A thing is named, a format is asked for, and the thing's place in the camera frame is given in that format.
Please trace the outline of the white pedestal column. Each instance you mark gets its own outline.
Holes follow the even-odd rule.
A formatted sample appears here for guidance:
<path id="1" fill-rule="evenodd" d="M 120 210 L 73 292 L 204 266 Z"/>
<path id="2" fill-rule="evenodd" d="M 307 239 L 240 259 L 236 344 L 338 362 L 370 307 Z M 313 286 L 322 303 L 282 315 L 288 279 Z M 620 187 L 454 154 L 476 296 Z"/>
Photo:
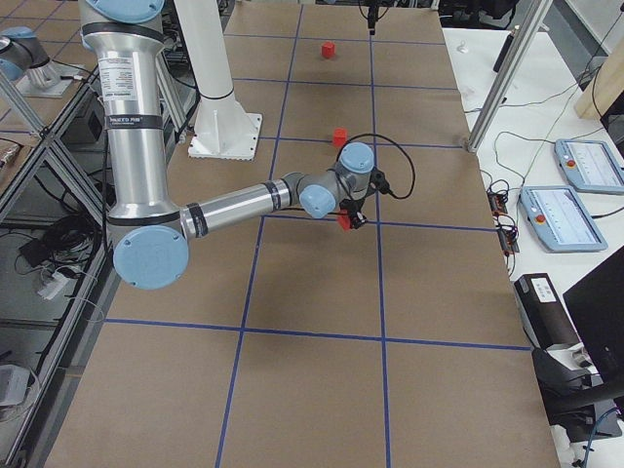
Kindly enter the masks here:
<path id="1" fill-rule="evenodd" d="M 249 161 L 262 124 L 236 99 L 216 1 L 176 1 L 184 42 L 200 94 L 189 155 Z"/>

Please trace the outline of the black box with label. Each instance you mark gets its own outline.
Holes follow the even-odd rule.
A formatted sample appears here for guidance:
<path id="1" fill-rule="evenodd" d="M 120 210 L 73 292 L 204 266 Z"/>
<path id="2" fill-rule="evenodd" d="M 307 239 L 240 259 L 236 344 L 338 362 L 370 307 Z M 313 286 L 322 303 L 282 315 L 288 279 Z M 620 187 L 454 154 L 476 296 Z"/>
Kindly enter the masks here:
<path id="1" fill-rule="evenodd" d="M 547 273 L 522 275 L 514 288 L 526 332 L 537 348 L 565 350 L 580 343 Z"/>

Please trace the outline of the red block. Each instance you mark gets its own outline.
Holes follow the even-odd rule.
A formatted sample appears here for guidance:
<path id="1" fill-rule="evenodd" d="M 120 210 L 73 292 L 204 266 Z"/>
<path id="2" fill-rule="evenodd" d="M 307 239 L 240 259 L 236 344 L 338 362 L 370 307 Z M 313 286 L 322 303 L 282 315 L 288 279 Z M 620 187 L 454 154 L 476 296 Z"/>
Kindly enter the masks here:
<path id="1" fill-rule="evenodd" d="M 344 231 L 348 231 L 352 229 L 351 218 L 348 213 L 340 213 L 336 217 L 336 220 Z"/>
<path id="2" fill-rule="evenodd" d="M 332 132 L 332 145 L 335 148 L 341 148 L 348 139 L 347 130 L 345 128 L 337 127 Z"/>
<path id="3" fill-rule="evenodd" d="M 321 55 L 324 59 L 331 59 L 335 55 L 335 44 L 332 41 L 325 41 L 321 46 Z"/>

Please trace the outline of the teach pendant near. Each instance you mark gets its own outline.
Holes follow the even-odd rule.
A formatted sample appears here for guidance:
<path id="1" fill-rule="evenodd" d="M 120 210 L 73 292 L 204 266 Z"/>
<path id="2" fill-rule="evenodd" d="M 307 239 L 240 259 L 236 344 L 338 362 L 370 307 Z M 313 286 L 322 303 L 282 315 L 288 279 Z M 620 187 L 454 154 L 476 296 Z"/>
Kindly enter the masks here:
<path id="1" fill-rule="evenodd" d="M 520 205 L 545 249 L 551 253 L 593 253 L 608 243 L 569 185 L 524 186 Z"/>

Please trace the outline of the aluminium frame post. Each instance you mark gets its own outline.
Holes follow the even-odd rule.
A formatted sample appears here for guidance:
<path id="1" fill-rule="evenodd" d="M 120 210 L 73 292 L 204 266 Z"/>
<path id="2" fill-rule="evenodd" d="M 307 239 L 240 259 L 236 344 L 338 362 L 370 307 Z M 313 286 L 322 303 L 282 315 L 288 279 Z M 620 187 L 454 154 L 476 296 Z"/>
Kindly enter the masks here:
<path id="1" fill-rule="evenodd" d="M 524 21 L 514 35 L 510 49 L 501 64 L 482 106 L 482 110 L 466 140 L 465 146 L 469 152 L 476 153 L 478 151 L 502 104 L 503 98 L 512 84 L 516 72 L 527 54 L 535 34 L 552 4 L 552 0 L 534 0 L 531 3 Z"/>

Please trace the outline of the black monitor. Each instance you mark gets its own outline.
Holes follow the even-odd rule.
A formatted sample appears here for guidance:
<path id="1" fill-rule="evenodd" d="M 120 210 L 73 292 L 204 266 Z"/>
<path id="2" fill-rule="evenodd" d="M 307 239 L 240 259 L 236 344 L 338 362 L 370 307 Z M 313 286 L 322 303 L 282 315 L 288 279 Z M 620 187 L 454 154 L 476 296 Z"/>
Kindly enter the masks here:
<path id="1" fill-rule="evenodd" d="M 604 379 L 623 374 L 623 249 L 564 293 L 578 335 Z"/>

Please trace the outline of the teach pendant far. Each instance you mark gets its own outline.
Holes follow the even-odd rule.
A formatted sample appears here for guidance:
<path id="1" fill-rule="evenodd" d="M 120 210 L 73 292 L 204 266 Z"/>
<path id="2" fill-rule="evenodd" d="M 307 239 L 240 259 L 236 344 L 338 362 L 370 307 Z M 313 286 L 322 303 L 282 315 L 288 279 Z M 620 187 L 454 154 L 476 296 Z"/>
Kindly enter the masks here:
<path id="1" fill-rule="evenodd" d="M 623 194 L 623 169 L 604 141 L 558 139 L 555 154 L 563 174 L 576 190 Z"/>

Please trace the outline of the teach pendant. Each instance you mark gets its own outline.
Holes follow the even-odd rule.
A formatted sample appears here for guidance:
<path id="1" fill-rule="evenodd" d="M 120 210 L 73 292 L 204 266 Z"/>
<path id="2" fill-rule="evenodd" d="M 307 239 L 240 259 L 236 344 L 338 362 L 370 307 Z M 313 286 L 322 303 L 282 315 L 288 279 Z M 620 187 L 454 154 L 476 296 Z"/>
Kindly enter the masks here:
<path id="1" fill-rule="evenodd" d="M 558 139 L 555 154 L 563 174 L 576 190 L 623 194 L 623 169 L 604 141 Z"/>
<path id="2" fill-rule="evenodd" d="M 569 185 L 524 186 L 520 205 L 545 249 L 551 253 L 593 253 L 608 243 Z"/>

